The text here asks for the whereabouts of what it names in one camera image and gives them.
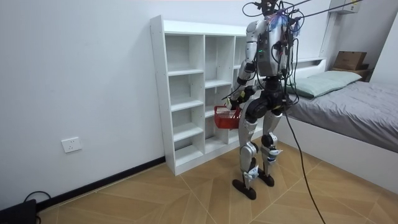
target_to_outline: white wall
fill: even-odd
[[[365,0],[357,14],[340,16],[337,45],[330,54],[329,68],[340,50],[367,52],[364,62],[374,68],[397,11],[397,0]]]
[[[0,209],[35,190],[59,195],[163,156],[149,19],[246,26],[254,18],[242,15],[243,4],[0,1]],[[300,58],[316,57],[323,25],[326,14],[306,22]],[[60,141],[75,136],[83,150],[66,155]]]
[[[395,69],[397,63],[397,52],[398,52],[398,15],[391,27],[391,31],[384,44],[383,51],[381,52],[379,62],[371,79],[372,83],[387,83],[387,84],[398,84],[398,72]]]

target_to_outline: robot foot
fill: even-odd
[[[256,191],[253,188],[249,190],[246,188],[243,182],[240,180],[232,180],[232,185],[236,188],[236,190],[242,192],[246,197],[251,200],[255,200],[257,197]]]
[[[259,169],[259,178],[269,187],[275,186],[274,178],[272,178],[271,175],[266,176],[266,173],[261,169]]]

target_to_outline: bed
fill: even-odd
[[[398,152],[398,88],[354,82],[290,109],[300,121]]]
[[[323,73],[325,64],[308,59],[297,77]],[[289,121],[302,150],[398,194],[397,89],[355,82],[314,100],[300,98]],[[274,134],[298,148],[286,118]]]

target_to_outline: bed headboard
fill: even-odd
[[[326,70],[326,58],[306,58],[297,62],[296,78],[307,78]]]

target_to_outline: mattress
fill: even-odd
[[[398,152],[398,88],[355,82],[315,99],[300,98],[289,115],[306,123]]]

